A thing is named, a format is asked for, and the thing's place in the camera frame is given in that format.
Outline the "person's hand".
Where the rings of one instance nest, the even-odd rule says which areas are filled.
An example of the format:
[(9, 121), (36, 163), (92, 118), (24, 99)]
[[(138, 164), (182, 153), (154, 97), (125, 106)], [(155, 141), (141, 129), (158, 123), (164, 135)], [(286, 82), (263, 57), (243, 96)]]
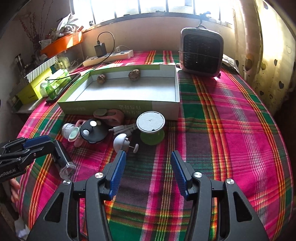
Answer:
[(11, 191), (11, 201), (13, 203), (18, 202), (19, 200), (19, 190), (21, 186), (16, 179), (10, 180), (10, 191)]

